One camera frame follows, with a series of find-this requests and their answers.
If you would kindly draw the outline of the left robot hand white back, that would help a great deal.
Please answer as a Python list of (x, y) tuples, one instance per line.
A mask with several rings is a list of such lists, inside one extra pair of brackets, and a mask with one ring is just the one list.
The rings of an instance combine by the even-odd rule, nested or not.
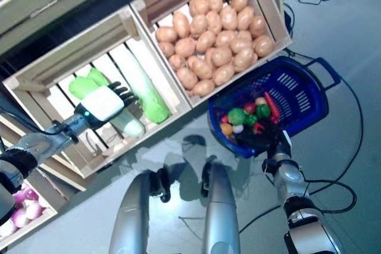
[(74, 113), (81, 116), (89, 129), (96, 130), (110, 123), (126, 134), (138, 136), (143, 133), (143, 125), (127, 110), (137, 101), (138, 97), (117, 81), (90, 92)]

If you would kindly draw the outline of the right robot hand black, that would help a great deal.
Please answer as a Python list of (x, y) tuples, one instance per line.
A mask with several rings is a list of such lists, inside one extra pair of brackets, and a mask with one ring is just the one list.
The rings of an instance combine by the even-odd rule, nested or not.
[(287, 131), (268, 118), (258, 120), (253, 128), (245, 127), (235, 138), (239, 146), (257, 153), (267, 152), (269, 158), (277, 153), (291, 157), (292, 144)]

